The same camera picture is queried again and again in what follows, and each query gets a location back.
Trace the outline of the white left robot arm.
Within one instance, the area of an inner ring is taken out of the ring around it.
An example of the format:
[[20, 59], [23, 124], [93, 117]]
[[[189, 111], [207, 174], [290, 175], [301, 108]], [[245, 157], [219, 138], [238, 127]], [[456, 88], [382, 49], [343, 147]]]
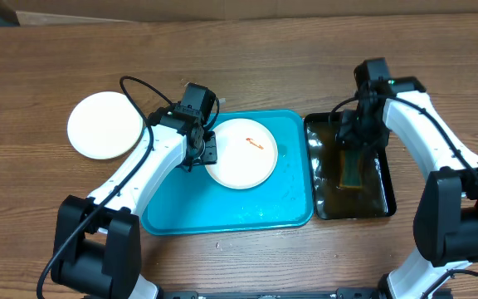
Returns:
[[109, 181], [89, 198], [68, 196], [58, 209], [53, 256], [41, 275], [91, 298], [160, 298], [141, 274], [139, 218], [177, 167], [217, 160], [215, 135], [180, 135], [156, 125]]

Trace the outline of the cream plate with stain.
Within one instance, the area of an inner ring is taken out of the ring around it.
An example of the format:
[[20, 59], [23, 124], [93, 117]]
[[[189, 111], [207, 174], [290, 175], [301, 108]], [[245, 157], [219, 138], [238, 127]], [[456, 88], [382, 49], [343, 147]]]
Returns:
[[73, 148], [85, 157], [113, 159], [134, 146], [143, 126], [143, 118], [125, 95], [102, 91], [76, 105], [66, 132]]

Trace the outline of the green and yellow sponge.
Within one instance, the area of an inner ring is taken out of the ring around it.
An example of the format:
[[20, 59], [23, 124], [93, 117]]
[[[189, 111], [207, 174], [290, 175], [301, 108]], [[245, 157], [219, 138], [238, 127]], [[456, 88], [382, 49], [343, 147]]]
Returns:
[[341, 150], [339, 161], [339, 187], [342, 189], [361, 189], [363, 187], [363, 153], [356, 149]]

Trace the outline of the white plate with stain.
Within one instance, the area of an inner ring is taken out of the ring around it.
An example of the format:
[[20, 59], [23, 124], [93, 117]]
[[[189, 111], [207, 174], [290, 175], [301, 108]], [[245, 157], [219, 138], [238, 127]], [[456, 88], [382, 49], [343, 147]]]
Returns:
[[210, 177], [230, 189], [250, 189], [266, 181], [278, 160], [276, 140], [261, 123], [245, 118], [223, 121], [213, 132], [217, 162]]

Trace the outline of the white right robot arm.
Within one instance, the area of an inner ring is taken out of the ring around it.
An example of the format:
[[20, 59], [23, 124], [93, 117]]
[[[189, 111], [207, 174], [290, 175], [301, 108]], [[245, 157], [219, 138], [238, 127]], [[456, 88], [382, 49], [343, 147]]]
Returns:
[[441, 286], [472, 275], [478, 262], [478, 155], [467, 149], [423, 89], [360, 91], [356, 110], [343, 112], [345, 145], [377, 145], [393, 132], [425, 179], [413, 221], [416, 247], [384, 275], [372, 298], [450, 298]]

